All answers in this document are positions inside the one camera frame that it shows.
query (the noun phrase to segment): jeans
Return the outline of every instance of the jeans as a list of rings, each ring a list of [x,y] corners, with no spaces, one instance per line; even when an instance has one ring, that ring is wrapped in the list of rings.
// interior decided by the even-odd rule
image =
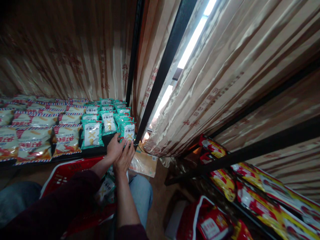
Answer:
[[[146,228],[147,215],[153,199],[152,186],[140,175],[134,176],[129,186],[141,224]],[[18,182],[0,191],[0,228],[36,202],[40,197],[41,188],[35,182]]]

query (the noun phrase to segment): hand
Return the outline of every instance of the hand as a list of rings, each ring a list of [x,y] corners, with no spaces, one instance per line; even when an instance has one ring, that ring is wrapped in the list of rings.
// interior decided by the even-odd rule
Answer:
[[[120,158],[113,163],[113,170],[116,177],[121,174],[126,175],[126,172],[131,164],[131,161],[135,152],[136,150],[134,149],[133,141],[131,141],[131,144],[127,143]]]

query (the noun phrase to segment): red shopping basket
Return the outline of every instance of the red shopping basket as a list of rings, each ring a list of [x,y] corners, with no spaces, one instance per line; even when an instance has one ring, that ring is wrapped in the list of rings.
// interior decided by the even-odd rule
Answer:
[[[40,198],[48,195],[49,193],[59,188],[61,185],[68,182],[68,180],[76,172],[81,172],[90,169],[102,158],[103,156],[94,158],[82,158],[57,165],[53,169],[49,179],[43,186]],[[88,206],[88,209],[84,213],[79,214],[73,219],[73,221],[68,226],[67,232],[64,234],[64,237],[72,233],[96,226],[105,220],[111,219],[115,211],[115,203],[107,205],[103,209],[103,211],[100,212],[94,212],[92,207]]]

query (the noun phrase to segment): dark red sleeve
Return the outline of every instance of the dark red sleeve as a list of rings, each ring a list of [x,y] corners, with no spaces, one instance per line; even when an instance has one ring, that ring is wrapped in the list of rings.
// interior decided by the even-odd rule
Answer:
[[[146,230],[141,224],[137,225],[126,225],[117,229],[116,240],[149,240],[147,237]]]
[[[66,184],[20,213],[0,235],[10,239],[60,239],[100,185],[93,171],[76,173]]]

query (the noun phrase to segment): curtain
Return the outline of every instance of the curtain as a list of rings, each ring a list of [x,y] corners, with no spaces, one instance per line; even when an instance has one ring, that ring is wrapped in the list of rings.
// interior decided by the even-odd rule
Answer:
[[[305,66],[319,49],[319,10],[315,1],[217,1],[146,151],[180,155]]]
[[[3,18],[1,95],[124,99],[136,0],[19,1]]]

